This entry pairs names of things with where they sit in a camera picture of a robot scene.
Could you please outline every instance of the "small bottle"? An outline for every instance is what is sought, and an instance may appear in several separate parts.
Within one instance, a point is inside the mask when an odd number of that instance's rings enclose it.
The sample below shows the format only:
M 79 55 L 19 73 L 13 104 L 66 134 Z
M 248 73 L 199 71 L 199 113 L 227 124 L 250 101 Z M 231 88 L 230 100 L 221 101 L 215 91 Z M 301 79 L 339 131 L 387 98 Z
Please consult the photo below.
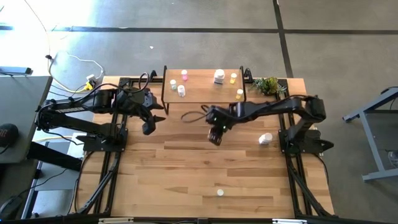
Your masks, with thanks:
M 181 97 L 185 96 L 185 87 L 183 85 L 179 85 L 177 87 L 178 95 Z
M 175 80 L 170 80 L 170 85 L 172 86 L 172 90 L 177 89 L 177 82 Z
M 240 100 L 243 94 L 243 90 L 242 89 L 238 89 L 236 91 L 236 100 Z
M 217 69 L 214 73 L 214 83 L 223 84 L 225 72 L 222 69 Z
M 188 80 L 188 71 L 186 71 L 185 69 L 182 70 L 181 75 L 182 75 L 182 80 L 184 80 L 184 81 Z
M 217 190 L 217 195 L 218 196 L 223 196 L 224 195 L 224 190 L 223 189 L 218 189 Z
M 234 84 L 236 77 L 238 77 L 238 75 L 236 73 L 232 73 L 231 74 L 231 80 L 229 81 L 230 84 Z
M 272 141 L 272 134 L 271 133 L 265 133 L 259 138 L 259 143 L 260 144 L 269 144 Z

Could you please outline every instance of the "wooden table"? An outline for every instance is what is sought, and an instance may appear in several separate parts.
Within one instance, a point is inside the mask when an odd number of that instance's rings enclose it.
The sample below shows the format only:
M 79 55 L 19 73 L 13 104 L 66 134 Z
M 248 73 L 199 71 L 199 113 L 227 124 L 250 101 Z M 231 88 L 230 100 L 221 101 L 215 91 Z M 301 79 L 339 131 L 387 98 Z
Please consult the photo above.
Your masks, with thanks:
M 104 83 L 117 85 L 119 78 L 105 77 Z M 291 95 L 306 94 L 303 79 L 287 81 Z M 149 84 L 149 88 L 159 100 L 162 84 Z M 247 98 L 258 103 L 274 100 L 249 88 Z M 180 120 L 187 111 L 199 111 L 198 103 L 176 104 L 170 110 L 167 119 L 157 123 L 150 136 L 142 134 L 141 120 L 128 118 L 129 137 L 119 166 L 112 216 L 294 217 L 286 163 L 279 149 L 280 126 L 276 115 L 234 126 L 217 147 L 207 140 L 210 126 L 204 120 L 190 124 Z M 152 112 L 166 116 L 163 110 Z M 111 115 L 96 114 L 93 121 L 108 123 Z M 260 146 L 258 138 L 266 132 L 274 138 L 269 146 Z M 98 185 L 103 156 L 104 153 L 94 153 L 83 169 L 78 189 L 80 206 Z M 333 213 L 322 163 L 311 154 L 302 157 L 309 189 Z M 216 196 L 218 189 L 224 190 L 224 196 Z M 304 211 L 300 190 L 298 195 Z

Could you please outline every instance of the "small white object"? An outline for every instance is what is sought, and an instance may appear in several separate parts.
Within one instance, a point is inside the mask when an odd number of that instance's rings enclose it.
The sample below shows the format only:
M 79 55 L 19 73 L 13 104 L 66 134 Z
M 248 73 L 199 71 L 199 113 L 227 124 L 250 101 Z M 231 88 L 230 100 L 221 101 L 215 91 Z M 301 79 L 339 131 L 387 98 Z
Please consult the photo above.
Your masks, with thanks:
M 177 87 L 178 95 L 181 97 L 185 96 L 185 87 L 183 85 L 179 85 Z
M 87 81 L 89 81 L 89 82 L 92 81 L 92 80 L 93 80 L 94 82 L 97 81 L 97 79 L 95 78 L 95 75 L 93 75 L 93 74 L 87 76 L 86 79 L 87 79 Z
M 259 143 L 260 144 L 269 144 L 272 141 L 272 134 L 271 133 L 265 133 L 259 138 Z
M 217 195 L 218 196 L 223 196 L 224 195 L 224 190 L 223 189 L 218 189 L 217 190 Z
M 170 80 L 170 85 L 172 86 L 172 90 L 177 89 L 177 82 L 175 80 Z
M 217 69 L 214 73 L 214 83 L 223 84 L 225 72 L 222 69 Z

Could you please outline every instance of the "white cable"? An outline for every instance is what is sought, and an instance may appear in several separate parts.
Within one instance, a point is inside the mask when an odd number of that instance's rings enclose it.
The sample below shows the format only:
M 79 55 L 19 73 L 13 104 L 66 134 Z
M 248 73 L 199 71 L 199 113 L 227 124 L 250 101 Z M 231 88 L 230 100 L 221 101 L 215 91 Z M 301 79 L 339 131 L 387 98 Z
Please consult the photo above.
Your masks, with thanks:
M 51 30 L 51 32 L 53 32 L 53 31 L 55 30 L 55 28 L 56 28 L 58 25 L 59 25 L 59 23 L 57 23 L 57 24 L 54 26 L 54 28 Z M 72 31 L 72 29 L 73 29 L 73 25 L 70 26 L 70 30 L 66 31 L 66 32 L 68 32 L 68 33 L 67 33 L 66 35 L 64 35 L 63 37 L 61 37 L 60 40 L 63 40 L 64 38 L 66 38 L 66 37 L 70 34 L 70 32 Z
M 99 79 L 99 78 L 101 78 L 101 77 L 104 75 L 104 68 L 103 68 L 98 62 L 96 62 L 96 61 L 94 61 L 94 60 L 81 59 L 81 58 L 79 58 L 79 57 L 77 57 L 77 56 L 75 56 L 75 55 L 69 54 L 69 53 L 66 52 L 66 51 L 64 51 L 64 52 L 65 52 L 69 57 L 74 57 L 74 58 L 76 58 L 77 60 L 79 60 L 79 61 L 81 61 L 81 62 L 94 62 L 96 65 L 98 65 L 99 68 L 101 69 L 101 73 L 99 74 L 98 77 L 95 77 L 96 79 Z
M 46 30 L 46 28 L 45 28 L 43 22 L 40 20 L 40 18 L 39 18 L 38 15 L 36 14 L 36 12 L 32 9 L 32 7 L 30 6 L 30 4 L 29 4 L 26 0 L 24 0 L 24 2 L 28 5 L 29 9 L 33 12 L 33 14 L 34 14 L 35 17 L 37 18 L 37 20 L 38 20 L 38 21 L 40 22 L 40 24 L 42 25 L 43 30 L 44 30 L 44 32 L 45 32 L 45 35 L 47 36 L 47 43 L 48 43 L 48 46 L 49 46 L 49 55 L 51 55 L 50 37 L 49 37 L 49 34 L 47 33 L 47 30 Z M 68 52 L 67 52 L 67 54 L 68 54 L 69 56 L 71 56 L 71 57 L 75 57 L 75 58 L 77 58 L 78 60 L 81 60 L 82 62 L 94 62 L 95 64 L 97 64 L 97 65 L 101 68 L 101 74 L 99 75 L 98 78 L 101 78 L 101 76 L 103 75 L 103 71 L 104 71 L 104 70 L 103 70 L 102 66 L 99 65 L 99 64 L 98 64 L 97 62 L 95 62 L 94 60 L 82 60 L 82 59 L 78 58 L 77 56 L 70 55 Z M 47 71 L 48 71 L 49 75 L 53 78 L 53 80 L 54 80 L 58 85 L 60 85 L 60 87 L 62 87 L 63 89 L 65 89 L 67 92 L 70 92 L 70 93 L 80 93 L 80 92 L 82 92 L 82 91 L 85 90 L 85 89 L 82 89 L 82 90 L 74 91 L 74 90 L 70 90 L 70 89 L 67 88 L 65 85 L 62 85 L 62 84 L 51 74 L 51 66 L 52 66 L 53 62 L 54 62 L 54 59 L 48 59 L 48 60 L 47 60 Z

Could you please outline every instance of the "potted plant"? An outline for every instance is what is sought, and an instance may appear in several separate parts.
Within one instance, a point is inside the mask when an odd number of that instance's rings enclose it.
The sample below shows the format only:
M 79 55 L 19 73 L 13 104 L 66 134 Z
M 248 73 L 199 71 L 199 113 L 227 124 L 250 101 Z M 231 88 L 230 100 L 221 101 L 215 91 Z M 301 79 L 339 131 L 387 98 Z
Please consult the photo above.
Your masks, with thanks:
M 255 79 L 253 81 L 253 86 L 266 96 L 274 95 L 277 91 L 286 89 L 278 83 L 278 79 L 275 77 Z

